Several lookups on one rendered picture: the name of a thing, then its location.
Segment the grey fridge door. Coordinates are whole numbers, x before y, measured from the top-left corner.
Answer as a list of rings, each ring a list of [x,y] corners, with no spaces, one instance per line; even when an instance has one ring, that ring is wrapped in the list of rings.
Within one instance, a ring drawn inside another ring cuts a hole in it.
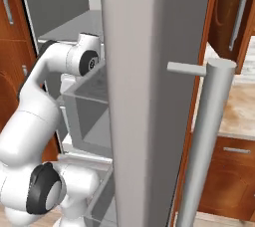
[[[166,227],[208,0],[102,0],[118,227]]]

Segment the grey fridge body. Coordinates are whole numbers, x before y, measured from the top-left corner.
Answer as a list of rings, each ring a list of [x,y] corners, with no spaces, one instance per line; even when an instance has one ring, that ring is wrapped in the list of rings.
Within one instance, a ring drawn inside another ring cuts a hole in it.
[[[43,41],[67,41],[69,43],[66,44],[76,44],[79,33],[85,32],[100,37],[101,53],[97,62],[101,63],[102,60],[105,60],[101,0],[25,0],[25,6],[38,52],[39,47],[43,46]],[[66,142],[69,142],[70,146],[68,148],[72,150],[68,151],[68,155],[92,155],[110,159],[79,149],[77,154],[73,154],[75,149],[71,144],[66,107],[62,101],[62,93],[57,93],[57,90],[61,87],[61,84],[64,84],[63,91],[65,91],[72,82],[76,83],[79,78],[71,76],[70,78],[63,78],[63,82],[61,82],[61,79],[60,75],[56,74],[50,75],[47,79],[47,90],[52,97],[57,99],[61,108],[60,121],[57,127],[57,138],[61,151],[64,153],[62,142],[64,142],[64,146],[66,146]]]

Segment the clear fridge drawer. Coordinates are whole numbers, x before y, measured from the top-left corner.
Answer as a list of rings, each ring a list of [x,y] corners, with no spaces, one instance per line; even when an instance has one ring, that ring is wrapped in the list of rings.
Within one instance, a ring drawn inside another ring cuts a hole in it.
[[[59,154],[58,163],[66,195],[54,227],[119,227],[112,161]]]
[[[73,147],[112,158],[106,68],[87,73],[63,98]]]

